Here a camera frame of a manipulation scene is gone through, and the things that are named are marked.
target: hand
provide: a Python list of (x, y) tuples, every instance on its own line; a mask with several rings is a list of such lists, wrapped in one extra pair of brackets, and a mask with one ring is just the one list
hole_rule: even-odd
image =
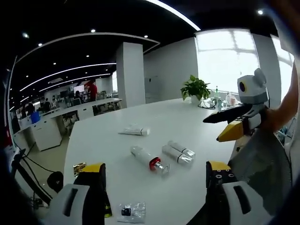
[(266, 120), (261, 124), (262, 129), (276, 132), (284, 125), (277, 109), (266, 109), (265, 113)]

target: potted plant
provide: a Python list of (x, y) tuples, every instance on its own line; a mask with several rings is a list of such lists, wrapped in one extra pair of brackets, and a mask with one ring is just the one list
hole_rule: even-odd
[(201, 98), (207, 99), (210, 95), (210, 91), (207, 89), (209, 83), (204, 83), (203, 80), (190, 76), (190, 79), (183, 83), (184, 87), (181, 88), (181, 95), (183, 101), (190, 96), (192, 104), (199, 105)]

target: tube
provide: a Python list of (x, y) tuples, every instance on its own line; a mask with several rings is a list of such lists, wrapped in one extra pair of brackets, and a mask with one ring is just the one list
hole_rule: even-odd
[(193, 162), (193, 159), (186, 156), (185, 154), (177, 151), (176, 149), (172, 148), (170, 145), (164, 145), (162, 147), (162, 152), (167, 156), (174, 159), (179, 164), (190, 164)]
[(176, 149), (177, 151), (180, 151), (181, 153), (185, 154), (186, 156), (188, 156), (190, 158), (194, 158), (196, 155), (196, 153), (194, 153), (190, 149), (187, 149), (174, 141), (169, 141), (168, 145), (170, 145), (172, 148)]
[(130, 151), (134, 157), (141, 163), (146, 165), (150, 170), (158, 171), (160, 174), (164, 175), (169, 172), (170, 165), (163, 165), (160, 163), (159, 157), (154, 157), (150, 155), (145, 149), (139, 146), (130, 147)]
[(133, 127), (128, 127), (119, 132), (119, 134), (123, 135), (139, 135), (139, 136), (147, 136), (150, 133), (149, 128), (133, 128)]

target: flower pot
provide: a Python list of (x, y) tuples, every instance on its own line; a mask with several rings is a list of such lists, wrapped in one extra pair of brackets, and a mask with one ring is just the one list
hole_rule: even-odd
[(198, 106), (200, 104), (200, 101), (197, 99), (196, 95), (191, 96), (192, 104)]

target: blue container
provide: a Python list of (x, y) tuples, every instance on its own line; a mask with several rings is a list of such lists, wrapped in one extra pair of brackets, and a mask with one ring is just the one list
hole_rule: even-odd
[(30, 115), (30, 117), (31, 117), (31, 122), (33, 124), (38, 122), (41, 119), (38, 112), (34, 112), (33, 114)]

